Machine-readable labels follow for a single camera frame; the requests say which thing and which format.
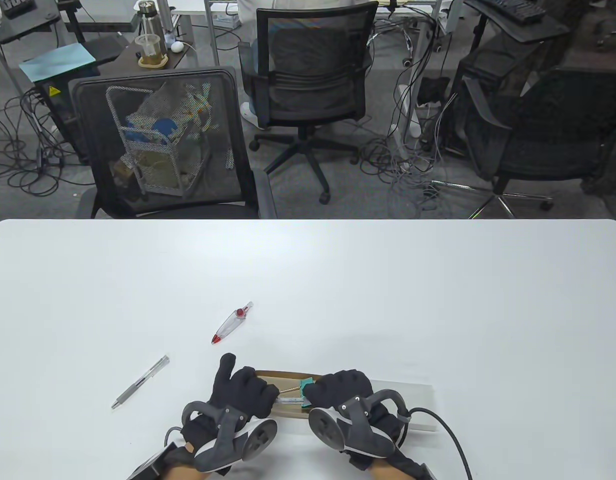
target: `keyboard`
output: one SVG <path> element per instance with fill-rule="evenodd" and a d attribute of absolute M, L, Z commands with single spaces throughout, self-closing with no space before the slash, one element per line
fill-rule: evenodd
<path fill-rule="evenodd" d="M 35 0 L 0 0 L 1 13 L 7 19 L 16 18 L 35 6 Z"/>
<path fill-rule="evenodd" d="M 528 0 L 479 0 L 520 25 L 539 22 L 546 10 Z"/>

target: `red pen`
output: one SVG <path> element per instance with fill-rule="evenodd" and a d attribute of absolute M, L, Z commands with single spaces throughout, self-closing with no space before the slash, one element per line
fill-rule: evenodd
<path fill-rule="evenodd" d="M 217 333 L 214 334 L 210 343 L 213 345 L 221 342 L 228 335 L 233 333 L 233 330 L 239 327 L 246 320 L 246 315 L 253 308 L 253 302 L 249 301 L 246 306 L 243 308 L 237 308 L 237 310 L 233 311 L 228 318 L 226 318 L 225 322 L 221 324 Z"/>

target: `chair wheel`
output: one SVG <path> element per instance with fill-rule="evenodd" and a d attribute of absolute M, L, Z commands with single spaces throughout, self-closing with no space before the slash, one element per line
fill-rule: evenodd
<path fill-rule="evenodd" d="M 543 210 L 544 212 L 548 212 L 552 210 L 554 206 L 555 206 L 555 203 L 550 200 L 544 200 L 539 204 L 539 208 Z"/>

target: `white shirt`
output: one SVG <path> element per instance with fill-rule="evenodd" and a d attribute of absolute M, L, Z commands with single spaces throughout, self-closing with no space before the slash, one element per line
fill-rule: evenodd
<path fill-rule="evenodd" d="M 257 9 L 310 10 L 349 7 L 368 0 L 237 0 L 242 25 L 257 21 Z"/>

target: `mesh backrest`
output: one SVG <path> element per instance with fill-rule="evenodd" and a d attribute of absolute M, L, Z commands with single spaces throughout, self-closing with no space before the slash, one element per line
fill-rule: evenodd
<path fill-rule="evenodd" d="M 517 116 L 516 136 L 603 139 L 616 130 L 616 72 L 555 68 L 523 96 Z"/>
<path fill-rule="evenodd" d="M 258 73 L 272 119 L 327 118 L 357 109 L 376 2 L 317 10 L 257 10 Z"/>
<path fill-rule="evenodd" d="M 93 78 L 72 95 L 97 191 L 112 215 L 255 195 L 227 71 Z"/>

